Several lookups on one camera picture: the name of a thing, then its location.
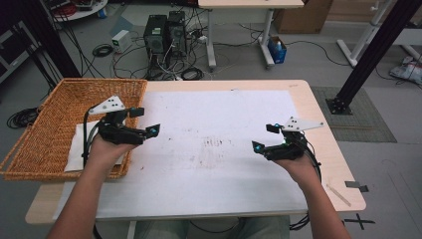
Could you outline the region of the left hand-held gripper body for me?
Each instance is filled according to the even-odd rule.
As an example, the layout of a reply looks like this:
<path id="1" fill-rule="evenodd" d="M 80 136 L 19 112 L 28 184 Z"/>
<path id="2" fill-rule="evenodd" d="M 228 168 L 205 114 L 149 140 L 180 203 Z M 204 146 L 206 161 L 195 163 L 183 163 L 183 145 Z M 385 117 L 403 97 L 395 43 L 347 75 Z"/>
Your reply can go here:
<path id="1" fill-rule="evenodd" d="M 88 115 L 105 114 L 98 123 L 98 133 L 104 140 L 114 144 L 143 144 L 146 140 L 146 131 L 125 125 L 125 119 L 129 117 L 129 109 L 125 107 L 119 96 L 111 96 L 91 107 Z"/>

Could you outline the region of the white cloth with black straps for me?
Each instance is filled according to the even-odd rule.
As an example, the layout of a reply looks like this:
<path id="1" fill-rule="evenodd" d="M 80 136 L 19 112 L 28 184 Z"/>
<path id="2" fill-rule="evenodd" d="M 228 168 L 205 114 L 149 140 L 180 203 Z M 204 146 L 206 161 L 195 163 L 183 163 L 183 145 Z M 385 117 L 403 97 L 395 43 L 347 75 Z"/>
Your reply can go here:
<path id="1" fill-rule="evenodd" d="M 87 122 L 87 134 L 90 132 L 98 123 L 98 120 Z M 81 171 L 84 168 L 84 124 L 79 123 L 75 127 L 75 133 L 72 138 L 71 148 L 69 150 L 68 161 L 65 166 L 64 172 L 75 172 Z M 115 165 L 121 165 L 123 161 L 123 155 L 118 159 Z"/>

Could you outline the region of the wicker basket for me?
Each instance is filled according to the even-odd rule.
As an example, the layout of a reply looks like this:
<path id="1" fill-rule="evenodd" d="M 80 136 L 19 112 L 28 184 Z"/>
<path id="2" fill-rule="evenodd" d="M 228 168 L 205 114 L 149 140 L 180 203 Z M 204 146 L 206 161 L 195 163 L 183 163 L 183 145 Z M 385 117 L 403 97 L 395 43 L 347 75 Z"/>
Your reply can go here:
<path id="1" fill-rule="evenodd" d="M 86 111 L 111 96 L 128 107 L 139 107 L 147 81 L 137 79 L 70 79 L 60 81 L 41 105 L 35 122 L 27 127 L 0 162 L 6 180 L 76 180 L 78 171 L 66 172 L 76 126 Z"/>

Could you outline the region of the person's right hand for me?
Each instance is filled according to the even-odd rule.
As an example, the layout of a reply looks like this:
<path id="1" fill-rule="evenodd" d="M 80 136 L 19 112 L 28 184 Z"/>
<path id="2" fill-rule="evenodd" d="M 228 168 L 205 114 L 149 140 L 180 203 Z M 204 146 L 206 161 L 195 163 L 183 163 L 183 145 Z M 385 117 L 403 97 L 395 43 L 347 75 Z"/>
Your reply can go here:
<path id="1" fill-rule="evenodd" d="M 319 177 L 311 159 L 304 154 L 295 160 L 280 159 L 276 164 L 285 169 L 300 189 L 320 185 Z"/>

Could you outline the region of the wooden table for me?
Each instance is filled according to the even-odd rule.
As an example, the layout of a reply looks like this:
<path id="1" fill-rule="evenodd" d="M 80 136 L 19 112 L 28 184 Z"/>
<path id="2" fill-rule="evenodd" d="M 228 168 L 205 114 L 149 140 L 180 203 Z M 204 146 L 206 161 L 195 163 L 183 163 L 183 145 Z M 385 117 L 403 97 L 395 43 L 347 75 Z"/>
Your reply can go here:
<path id="1" fill-rule="evenodd" d="M 332 132 L 317 104 L 316 98 L 309 86 L 304 80 L 250 80 L 250 81 L 168 81 L 168 82 L 150 82 L 146 88 L 146 94 L 149 92 L 205 92 L 205 91 L 226 91 L 226 90 L 246 90 L 246 91 L 286 91 L 293 100 L 296 113 L 293 117 L 303 120 L 322 121 L 323 127 L 318 127 L 307 131 L 306 137 L 314 146 L 316 159 L 320 163 L 321 178 L 320 184 L 326 191 L 334 208 L 338 212 L 361 211 L 366 203 L 357 188 L 348 188 L 345 181 L 353 181 L 354 177 L 344 159 Z M 350 203 L 351 207 L 344 204 L 336 195 L 334 195 L 325 185 L 329 184 L 335 188 Z M 289 215 L 303 214 L 306 212 L 293 212 L 282 214 L 264 214 L 264 215 L 229 215 L 229 216 L 211 216 L 211 217 L 177 217 L 177 218 L 158 218 L 158 219 L 194 219 L 194 218 L 215 218 L 215 217 L 235 217 L 235 216 L 269 216 L 269 215 Z M 135 220 L 153 220 L 153 219 L 108 219 L 99 221 L 135 221 Z"/>

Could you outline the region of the white table mat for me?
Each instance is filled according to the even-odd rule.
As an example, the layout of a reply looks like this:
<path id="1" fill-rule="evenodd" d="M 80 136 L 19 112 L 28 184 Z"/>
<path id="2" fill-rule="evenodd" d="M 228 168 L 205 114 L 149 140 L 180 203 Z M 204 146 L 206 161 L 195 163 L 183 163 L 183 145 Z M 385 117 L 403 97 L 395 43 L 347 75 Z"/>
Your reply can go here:
<path id="1" fill-rule="evenodd" d="M 126 176 L 104 184 L 97 218 L 158 219 L 303 212 L 284 169 L 252 144 L 282 142 L 266 130 L 296 113 L 286 91 L 149 92 L 139 126 L 157 137 L 131 154 Z"/>

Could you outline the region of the wooden stick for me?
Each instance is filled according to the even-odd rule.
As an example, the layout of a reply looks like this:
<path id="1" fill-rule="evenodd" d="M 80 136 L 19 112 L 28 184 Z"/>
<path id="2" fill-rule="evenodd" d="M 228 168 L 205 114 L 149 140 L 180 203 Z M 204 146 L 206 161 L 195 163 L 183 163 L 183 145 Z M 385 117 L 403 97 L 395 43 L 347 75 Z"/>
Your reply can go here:
<path id="1" fill-rule="evenodd" d="M 346 204 L 348 207 L 351 207 L 351 203 L 342 196 L 335 188 L 333 188 L 331 185 L 326 184 L 325 185 L 334 195 L 336 195 L 344 204 Z"/>

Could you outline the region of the white power supply box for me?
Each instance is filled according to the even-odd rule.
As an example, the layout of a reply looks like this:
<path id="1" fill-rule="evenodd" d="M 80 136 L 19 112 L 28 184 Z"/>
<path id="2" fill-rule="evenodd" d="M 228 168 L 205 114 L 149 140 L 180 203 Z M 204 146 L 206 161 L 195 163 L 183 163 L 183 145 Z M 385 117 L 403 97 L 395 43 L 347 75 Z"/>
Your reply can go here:
<path id="1" fill-rule="evenodd" d="M 120 32 L 118 32 L 115 36 L 111 38 L 111 41 L 114 50 L 118 53 L 123 53 L 132 45 L 130 34 L 127 30 L 121 30 Z"/>

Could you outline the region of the black tape strip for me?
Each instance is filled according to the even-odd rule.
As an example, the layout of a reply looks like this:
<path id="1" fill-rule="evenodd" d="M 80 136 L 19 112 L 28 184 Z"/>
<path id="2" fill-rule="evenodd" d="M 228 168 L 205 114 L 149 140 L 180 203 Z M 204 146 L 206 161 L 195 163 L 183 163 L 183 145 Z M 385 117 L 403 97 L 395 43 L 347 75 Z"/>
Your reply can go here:
<path id="1" fill-rule="evenodd" d="M 357 188 L 360 192 L 368 192 L 367 185 L 361 185 L 358 181 L 345 181 L 345 186 L 348 188 Z"/>

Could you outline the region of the black computer tower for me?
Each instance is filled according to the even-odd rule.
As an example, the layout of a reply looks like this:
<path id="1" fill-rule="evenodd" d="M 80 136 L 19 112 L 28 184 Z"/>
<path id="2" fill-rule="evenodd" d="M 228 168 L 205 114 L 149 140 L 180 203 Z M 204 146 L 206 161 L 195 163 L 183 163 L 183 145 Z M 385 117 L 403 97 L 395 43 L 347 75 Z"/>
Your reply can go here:
<path id="1" fill-rule="evenodd" d="M 163 54 L 166 43 L 166 15 L 149 15 L 143 33 L 145 46 L 153 54 Z"/>
<path id="2" fill-rule="evenodd" d="M 172 55 L 174 57 L 185 57 L 187 52 L 185 12 L 170 11 L 167 24 L 171 40 Z"/>

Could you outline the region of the grey floor mat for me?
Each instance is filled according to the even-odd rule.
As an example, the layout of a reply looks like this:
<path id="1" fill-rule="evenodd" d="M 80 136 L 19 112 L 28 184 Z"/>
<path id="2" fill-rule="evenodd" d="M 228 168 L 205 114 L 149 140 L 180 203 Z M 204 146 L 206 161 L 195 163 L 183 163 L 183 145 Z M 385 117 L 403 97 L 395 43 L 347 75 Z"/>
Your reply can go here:
<path id="1" fill-rule="evenodd" d="M 327 103 L 335 97 L 339 88 L 312 87 L 312 91 L 336 140 L 396 142 L 393 133 L 364 89 L 359 90 L 349 110 L 341 115 L 332 114 Z"/>

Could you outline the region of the black tape cross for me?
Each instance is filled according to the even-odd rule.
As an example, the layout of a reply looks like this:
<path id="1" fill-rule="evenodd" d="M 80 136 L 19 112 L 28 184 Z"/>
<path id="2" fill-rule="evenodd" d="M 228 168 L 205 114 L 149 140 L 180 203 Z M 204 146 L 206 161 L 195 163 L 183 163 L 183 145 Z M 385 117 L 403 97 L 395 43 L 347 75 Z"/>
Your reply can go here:
<path id="1" fill-rule="evenodd" d="M 373 220 L 363 219 L 360 216 L 359 213 L 356 213 L 354 218 L 345 218 L 343 220 L 343 222 L 344 223 L 357 223 L 361 230 L 365 229 L 365 227 L 364 227 L 365 224 L 375 224 L 375 221 L 373 221 Z"/>

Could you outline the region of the round white table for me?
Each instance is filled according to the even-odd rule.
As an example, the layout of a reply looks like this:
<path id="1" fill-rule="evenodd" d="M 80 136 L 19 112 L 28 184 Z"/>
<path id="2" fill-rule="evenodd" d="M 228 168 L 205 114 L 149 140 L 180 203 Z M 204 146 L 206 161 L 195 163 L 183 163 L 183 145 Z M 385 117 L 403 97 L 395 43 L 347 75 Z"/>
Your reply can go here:
<path id="1" fill-rule="evenodd" d="M 70 1 L 53 11 L 53 19 L 56 22 L 66 22 L 82 19 L 94 14 L 103 17 L 108 0 L 87 0 L 87 5 L 77 4 Z"/>

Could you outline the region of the large cardboard box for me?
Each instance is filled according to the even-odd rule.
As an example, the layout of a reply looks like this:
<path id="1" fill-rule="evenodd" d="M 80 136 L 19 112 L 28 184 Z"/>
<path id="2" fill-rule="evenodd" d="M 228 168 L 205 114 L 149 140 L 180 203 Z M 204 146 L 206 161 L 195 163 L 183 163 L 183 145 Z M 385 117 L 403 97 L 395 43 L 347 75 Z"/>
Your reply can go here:
<path id="1" fill-rule="evenodd" d="M 298 9 L 278 9 L 274 26 L 280 34 L 318 34 L 328 16 L 333 0 L 303 0 Z"/>

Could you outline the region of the black aluminium post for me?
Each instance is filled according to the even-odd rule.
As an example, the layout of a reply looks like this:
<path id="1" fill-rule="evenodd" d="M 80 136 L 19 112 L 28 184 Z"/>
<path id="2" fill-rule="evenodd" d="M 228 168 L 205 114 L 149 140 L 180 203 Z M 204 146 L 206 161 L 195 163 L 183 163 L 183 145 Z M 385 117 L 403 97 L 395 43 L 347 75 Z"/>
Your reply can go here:
<path id="1" fill-rule="evenodd" d="M 422 0 L 397 0 L 340 91 L 325 100 L 333 115 L 350 113 L 353 98 L 421 6 Z"/>

